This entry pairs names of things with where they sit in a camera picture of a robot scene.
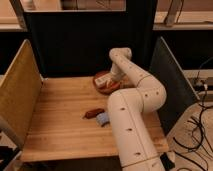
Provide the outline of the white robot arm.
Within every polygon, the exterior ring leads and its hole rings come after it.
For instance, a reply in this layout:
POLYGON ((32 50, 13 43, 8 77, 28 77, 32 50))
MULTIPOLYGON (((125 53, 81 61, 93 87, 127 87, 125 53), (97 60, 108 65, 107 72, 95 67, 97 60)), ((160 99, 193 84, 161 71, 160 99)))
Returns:
POLYGON ((107 103, 122 171, 165 171, 142 115, 164 105, 166 90, 155 76, 134 64, 131 56, 130 48, 109 52, 112 77, 119 80, 125 74, 134 85, 113 92, 107 103))

